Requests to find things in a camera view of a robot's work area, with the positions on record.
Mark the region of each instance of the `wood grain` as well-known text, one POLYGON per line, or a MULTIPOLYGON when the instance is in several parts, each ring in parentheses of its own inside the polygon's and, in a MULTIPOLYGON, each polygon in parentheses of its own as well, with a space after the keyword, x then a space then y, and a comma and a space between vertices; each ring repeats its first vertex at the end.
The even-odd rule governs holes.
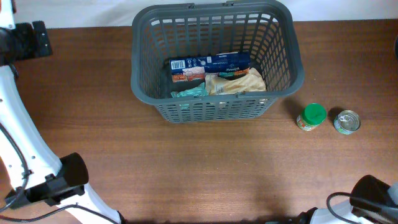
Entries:
MULTIPOLYGON (((398 20, 296 22, 305 83, 257 119, 171 124, 130 88, 130 27, 49 30, 54 55, 18 62, 21 98, 56 155, 78 152, 103 200, 129 220, 238 221, 325 207, 364 175, 398 181, 398 20), (357 112, 296 127, 309 103, 357 112)), ((10 190, 1 171, 1 195, 10 190)), ((37 204, 5 214, 35 217, 37 204)), ((41 223, 77 223, 59 213, 41 223)))

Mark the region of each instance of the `jar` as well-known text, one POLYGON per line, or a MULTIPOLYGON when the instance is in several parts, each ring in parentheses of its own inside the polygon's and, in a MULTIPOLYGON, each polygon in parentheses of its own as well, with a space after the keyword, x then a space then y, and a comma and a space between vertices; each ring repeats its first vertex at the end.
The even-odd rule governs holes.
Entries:
POLYGON ((297 126, 304 131, 311 131, 326 119, 326 110, 318 103, 308 105, 297 117, 297 126))

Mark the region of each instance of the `food package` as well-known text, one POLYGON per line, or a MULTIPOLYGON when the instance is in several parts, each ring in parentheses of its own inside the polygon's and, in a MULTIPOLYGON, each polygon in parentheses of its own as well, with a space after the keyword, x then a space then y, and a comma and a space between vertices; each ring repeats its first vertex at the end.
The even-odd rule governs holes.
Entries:
MULTIPOLYGON (((208 96, 208 92, 205 89, 205 83, 201 83, 200 85, 198 85, 195 88, 189 89, 189 90, 185 90, 185 91, 181 91, 181 92, 176 92, 173 91, 171 92, 171 95, 173 98, 176 97, 183 97, 183 96, 208 96)), ((181 110, 185 110, 189 108, 189 104, 183 104, 180 105, 181 106, 181 110)))
POLYGON ((255 68, 250 68, 248 74, 235 80, 226 80, 216 75, 207 75, 206 90, 210 96, 235 94, 245 91, 266 91, 266 84, 262 80, 260 73, 255 68))
POLYGON ((193 80, 204 80, 211 73, 230 72, 245 70, 250 66, 248 52, 218 54, 208 57, 188 57, 170 60, 170 70, 173 82, 187 82, 193 80))
POLYGON ((240 75, 245 75, 248 72, 249 72, 249 68, 247 68, 245 70, 236 71, 236 72, 220 72, 219 76, 221 78, 236 77, 236 76, 240 76, 240 75))

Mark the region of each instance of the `pull tab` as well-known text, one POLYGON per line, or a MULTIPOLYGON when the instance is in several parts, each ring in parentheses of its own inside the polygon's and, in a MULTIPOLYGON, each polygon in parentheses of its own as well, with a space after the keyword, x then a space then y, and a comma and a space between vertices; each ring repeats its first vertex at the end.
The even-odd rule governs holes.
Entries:
POLYGON ((343 116, 339 117, 338 119, 339 119, 341 122, 348 122, 348 121, 351 120, 351 117, 350 117, 350 116, 347 116, 347 115, 343 115, 343 116))

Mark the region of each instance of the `black cable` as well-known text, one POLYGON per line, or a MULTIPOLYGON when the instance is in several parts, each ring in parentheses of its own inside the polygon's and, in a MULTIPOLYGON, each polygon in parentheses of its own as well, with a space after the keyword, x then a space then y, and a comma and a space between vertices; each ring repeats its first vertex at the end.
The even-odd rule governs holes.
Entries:
POLYGON ((340 219, 341 221, 344 221, 344 222, 346 222, 346 223, 350 223, 350 224, 361 224, 361 223, 354 222, 354 221, 352 221, 352 220, 348 220, 348 219, 346 219, 346 218, 343 218, 343 217, 337 215, 337 214, 335 213, 335 211, 333 211, 333 209, 332 209, 332 207, 331 207, 331 205, 330 205, 330 200, 331 200, 332 198, 334 198, 334 197, 337 197, 337 196, 346 196, 346 197, 352 198, 352 199, 354 199, 354 200, 357 200, 357 201, 359 201, 359 202, 362 202, 362 203, 371 205, 371 206, 373 206, 373 207, 383 208, 383 205, 380 205, 380 204, 378 204, 378 203, 371 202, 371 201, 366 200, 366 199, 363 199, 363 198, 359 198, 359 197, 352 196, 350 193, 346 193, 346 192, 335 192, 335 193, 329 195, 329 197, 326 199, 326 206, 328 207, 329 212, 330 212, 334 217, 336 217, 336 218, 338 218, 338 219, 340 219))
POLYGON ((105 220, 107 220, 107 221, 109 221, 109 222, 111 222, 111 223, 113 223, 113 224, 119 224, 119 223, 117 223, 116 221, 114 221, 114 220, 112 220, 112 219, 110 219, 110 218, 104 216, 103 214, 100 214, 100 213, 98 213, 98 212, 92 211, 92 210, 90 210, 90 209, 88 209, 88 208, 85 208, 85 207, 82 207, 82 206, 80 206, 80 205, 67 205, 67 206, 65 206, 65 207, 56 209, 56 210, 54 210, 54 211, 52 211, 52 212, 48 212, 47 214, 41 215, 41 216, 36 217, 36 218, 30 218, 30 219, 10 218, 10 217, 4 217, 4 216, 0 215, 0 220, 5 220, 5 221, 9 221, 9 222, 16 222, 16 223, 30 223, 30 222, 36 222, 36 221, 39 221, 39 220, 41 220, 41 219, 43 219, 43 218, 50 217, 50 216, 52 216, 52 215, 54 215, 54 214, 56 214, 56 213, 58 213, 58 212, 64 211, 64 210, 66 210, 66 209, 68 209, 68 208, 78 208, 78 209, 82 209, 82 210, 84 210, 84 211, 86 211, 86 212, 89 212, 89 213, 91 213, 91 214, 94 214, 94 215, 97 215, 97 216, 99 216, 99 217, 101 217, 101 218, 104 218, 105 220))
POLYGON ((24 168, 24 173, 22 175, 22 178, 24 179, 24 181, 22 183, 22 186, 17 189, 17 193, 16 193, 16 196, 14 197, 14 199, 12 199, 7 205, 3 206, 3 208, 0 208, 0 213, 2 213, 5 210, 7 210, 9 207, 11 207, 11 205, 13 205, 21 196, 23 196, 30 173, 29 173, 29 169, 27 168, 27 163, 26 163, 24 155, 22 155, 21 150, 18 148, 17 144, 15 143, 15 141, 13 140, 11 135, 8 133, 8 131, 4 128, 4 126, 1 123, 0 123, 0 129, 1 129, 2 133, 5 135, 5 137, 7 138, 7 140, 10 142, 12 147, 15 149, 15 152, 18 154, 18 157, 22 162, 22 167, 24 168))

